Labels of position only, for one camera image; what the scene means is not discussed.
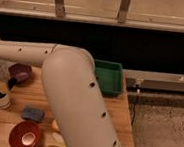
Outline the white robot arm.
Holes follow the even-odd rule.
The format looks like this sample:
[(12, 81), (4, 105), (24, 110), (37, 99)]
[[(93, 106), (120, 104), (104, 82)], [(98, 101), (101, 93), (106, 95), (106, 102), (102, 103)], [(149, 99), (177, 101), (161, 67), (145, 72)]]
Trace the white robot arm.
[(39, 66), (44, 92), (66, 147), (122, 147), (84, 49), (62, 44), (2, 41), (3, 61)]

